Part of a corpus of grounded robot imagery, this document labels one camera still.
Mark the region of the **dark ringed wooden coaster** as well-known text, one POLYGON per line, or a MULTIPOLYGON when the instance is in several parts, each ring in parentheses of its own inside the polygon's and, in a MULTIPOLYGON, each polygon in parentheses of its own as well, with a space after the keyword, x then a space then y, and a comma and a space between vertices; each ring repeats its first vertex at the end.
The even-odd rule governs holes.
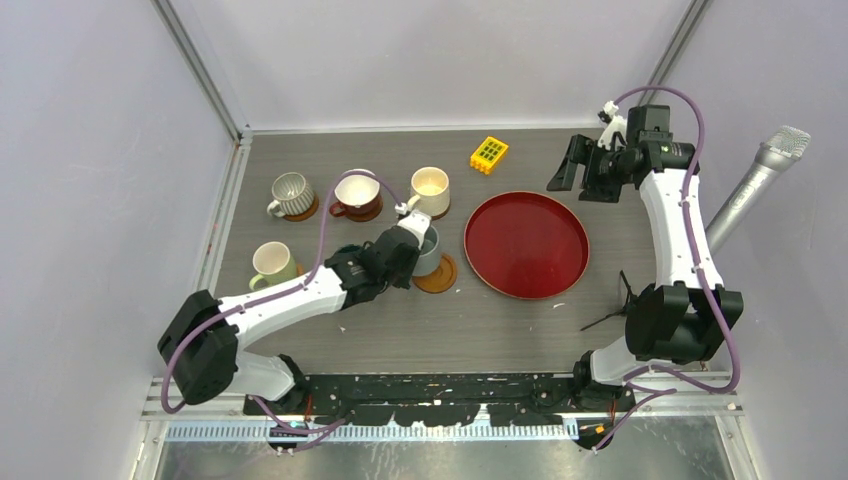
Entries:
POLYGON ((421 291, 429 294, 439 294, 450 289, 458 278, 458 267, 454 258, 448 253, 442 253, 437 268, 424 276, 413 276, 413 284, 421 291))

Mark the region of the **red round tray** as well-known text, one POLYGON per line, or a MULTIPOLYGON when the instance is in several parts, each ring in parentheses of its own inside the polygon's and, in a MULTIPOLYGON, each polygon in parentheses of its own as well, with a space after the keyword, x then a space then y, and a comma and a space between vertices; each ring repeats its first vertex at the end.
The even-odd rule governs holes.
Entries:
POLYGON ((558 296, 584 276, 590 242, 578 216, 541 193, 497 194, 476 207, 464 227, 472 271, 493 290, 517 299, 558 296))

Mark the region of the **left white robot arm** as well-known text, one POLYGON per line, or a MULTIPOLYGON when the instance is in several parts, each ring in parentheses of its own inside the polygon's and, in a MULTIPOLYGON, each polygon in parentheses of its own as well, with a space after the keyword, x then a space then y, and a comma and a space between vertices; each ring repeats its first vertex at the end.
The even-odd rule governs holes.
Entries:
POLYGON ((307 398, 301 373, 287 355, 261 356, 248 346, 312 317, 370 302, 388 287, 407 289, 423 238, 393 226, 374 242, 337 250, 319 267, 262 291, 216 299, 190 294, 157 342, 166 385, 183 405, 223 393, 257 396, 280 412, 298 412, 307 398))

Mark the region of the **pale green cup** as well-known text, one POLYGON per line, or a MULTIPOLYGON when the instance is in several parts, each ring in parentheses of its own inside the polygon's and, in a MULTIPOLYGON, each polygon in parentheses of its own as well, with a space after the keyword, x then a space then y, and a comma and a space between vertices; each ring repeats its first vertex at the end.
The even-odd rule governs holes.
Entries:
POLYGON ((249 281, 248 288, 257 291, 277 285, 299 276, 297 262, 289 247, 278 241, 266 242, 259 246, 252 257, 256 272, 249 281))

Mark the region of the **cream mug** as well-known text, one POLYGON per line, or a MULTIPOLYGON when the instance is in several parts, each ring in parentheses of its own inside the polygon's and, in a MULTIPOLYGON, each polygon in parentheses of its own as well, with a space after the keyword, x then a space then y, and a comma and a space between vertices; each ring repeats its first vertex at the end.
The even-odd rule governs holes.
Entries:
POLYGON ((448 174, 437 167, 422 167, 410 180, 410 198, 407 205, 431 217, 442 212, 451 203, 448 174))

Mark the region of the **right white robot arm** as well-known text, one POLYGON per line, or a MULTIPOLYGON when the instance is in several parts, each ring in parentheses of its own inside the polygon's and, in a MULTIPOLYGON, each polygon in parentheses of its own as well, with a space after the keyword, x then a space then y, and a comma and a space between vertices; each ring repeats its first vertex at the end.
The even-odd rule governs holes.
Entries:
POLYGON ((616 203, 624 186, 634 186, 649 218, 656 279, 621 309, 624 335, 575 363, 571 397, 589 411, 621 396, 641 373, 711 359, 744 309, 742 295, 725 288, 711 259, 698 200, 698 149, 674 141, 669 107, 633 107, 622 116, 609 101, 599 117, 600 138, 573 136, 546 188, 571 190, 579 166, 582 201, 616 203))

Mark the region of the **dark green cup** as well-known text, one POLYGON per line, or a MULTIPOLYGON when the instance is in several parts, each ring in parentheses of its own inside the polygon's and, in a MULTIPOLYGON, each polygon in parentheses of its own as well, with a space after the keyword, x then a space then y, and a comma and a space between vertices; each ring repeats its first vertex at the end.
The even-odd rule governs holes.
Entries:
POLYGON ((355 259, 362 251, 363 247, 361 245, 345 245, 336 250, 333 255, 326 260, 326 264, 329 265, 331 263, 335 264, 347 262, 349 260, 355 259))

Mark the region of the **yellow toy brick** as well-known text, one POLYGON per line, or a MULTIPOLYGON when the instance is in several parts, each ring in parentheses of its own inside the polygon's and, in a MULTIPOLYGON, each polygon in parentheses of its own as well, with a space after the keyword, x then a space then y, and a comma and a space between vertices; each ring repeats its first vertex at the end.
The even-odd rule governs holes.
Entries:
POLYGON ((488 136, 471 154, 469 165, 484 175, 490 175, 506 156, 508 150, 508 144, 488 136))

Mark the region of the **silver microphone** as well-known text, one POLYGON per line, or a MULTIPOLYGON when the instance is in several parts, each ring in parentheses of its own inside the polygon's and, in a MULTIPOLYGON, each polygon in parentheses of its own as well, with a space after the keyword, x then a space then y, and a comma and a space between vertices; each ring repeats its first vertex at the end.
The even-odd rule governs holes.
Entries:
POLYGON ((802 158, 810 141, 809 133, 784 125, 760 143, 746 174, 706 227, 711 253, 718 252, 767 189, 802 158))

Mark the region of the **grey ribbed cup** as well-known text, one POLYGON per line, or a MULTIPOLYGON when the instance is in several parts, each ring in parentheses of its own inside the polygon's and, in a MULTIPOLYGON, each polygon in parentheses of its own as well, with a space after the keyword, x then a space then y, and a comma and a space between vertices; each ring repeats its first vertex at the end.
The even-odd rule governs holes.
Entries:
POLYGON ((278 176, 271 185, 271 195, 266 213, 274 217, 300 214, 309 208, 316 196, 311 184, 297 172, 278 176))

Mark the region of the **grey green mug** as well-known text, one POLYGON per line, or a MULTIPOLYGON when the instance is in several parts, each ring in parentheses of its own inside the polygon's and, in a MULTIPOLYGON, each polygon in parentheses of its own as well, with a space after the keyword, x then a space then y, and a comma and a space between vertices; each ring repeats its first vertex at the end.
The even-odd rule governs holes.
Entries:
POLYGON ((424 236, 420 254, 416 265, 413 269, 413 277, 422 277, 432 274, 439 266, 442 255, 442 247, 440 245, 440 234, 438 230, 431 225, 424 236))

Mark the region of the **white bowl cup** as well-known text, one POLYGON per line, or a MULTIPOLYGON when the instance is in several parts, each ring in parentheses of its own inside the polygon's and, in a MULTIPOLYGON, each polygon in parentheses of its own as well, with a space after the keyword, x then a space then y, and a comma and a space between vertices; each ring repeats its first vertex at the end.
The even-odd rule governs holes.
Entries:
POLYGON ((336 218, 343 217, 339 202, 361 208, 376 197, 382 198, 380 183, 371 178, 370 174, 369 170, 348 171, 348 176, 341 179, 333 189, 335 202, 328 207, 329 214, 336 218))

